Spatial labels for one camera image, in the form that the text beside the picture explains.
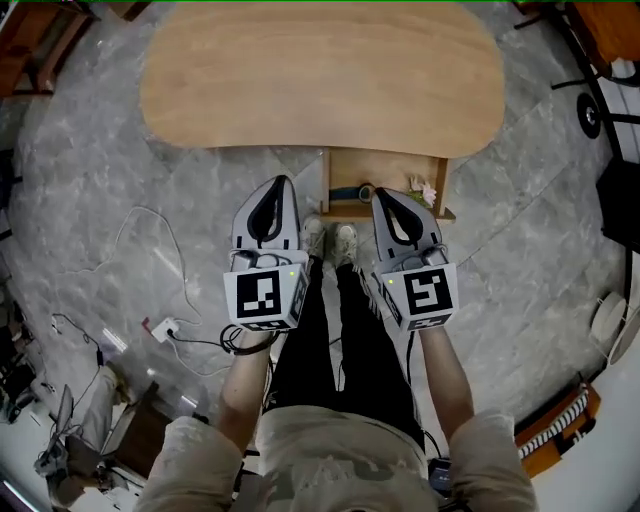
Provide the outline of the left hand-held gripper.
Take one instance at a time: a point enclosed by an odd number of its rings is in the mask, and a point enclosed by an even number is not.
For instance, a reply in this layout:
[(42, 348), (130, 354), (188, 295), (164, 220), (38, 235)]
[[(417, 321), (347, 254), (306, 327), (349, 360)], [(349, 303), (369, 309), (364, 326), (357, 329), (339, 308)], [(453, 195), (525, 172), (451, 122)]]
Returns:
[(296, 194), (285, 175), (256, 189), (232, 224), (235, 249), (223, 274), (230, 321), (250, 331), (282, 331), (298, 326), (309, 286), (309, 255), (297, 250)]

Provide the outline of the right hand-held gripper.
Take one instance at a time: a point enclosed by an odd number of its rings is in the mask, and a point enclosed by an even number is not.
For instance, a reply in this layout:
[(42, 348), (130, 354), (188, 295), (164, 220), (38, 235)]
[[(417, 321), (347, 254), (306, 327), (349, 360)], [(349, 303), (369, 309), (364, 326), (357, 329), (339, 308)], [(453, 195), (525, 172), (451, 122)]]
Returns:
[(459, 310), (457, 268), (432, 213), (407, 194), (378, 187), (372, 199), (378, 256), (416, 251), (378, 269), (378, 289), (399, 332), (444, 326)]

